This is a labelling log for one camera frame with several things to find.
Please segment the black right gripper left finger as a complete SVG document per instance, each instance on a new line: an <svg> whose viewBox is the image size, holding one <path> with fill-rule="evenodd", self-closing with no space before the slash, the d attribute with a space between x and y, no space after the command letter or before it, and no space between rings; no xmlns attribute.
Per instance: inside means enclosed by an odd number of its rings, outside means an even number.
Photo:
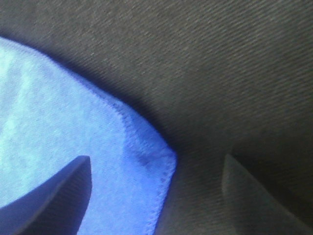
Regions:
<svg viewBox="0 0 313 235"><path fill-rule="evenodd" d="M78 156L47 181L0 210L2 235L75 235L92 191L89 156Z"/></svg>

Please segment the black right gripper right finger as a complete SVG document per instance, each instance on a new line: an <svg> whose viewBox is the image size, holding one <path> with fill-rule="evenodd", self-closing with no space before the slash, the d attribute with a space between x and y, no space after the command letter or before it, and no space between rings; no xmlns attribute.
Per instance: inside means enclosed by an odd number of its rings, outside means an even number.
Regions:
<svg viewBox="0 0 313 235"><path fill-rule="evenodd" d="M239 235L311 235L313 207L253 164L227 154L222 190L226 208Z"/></svg>

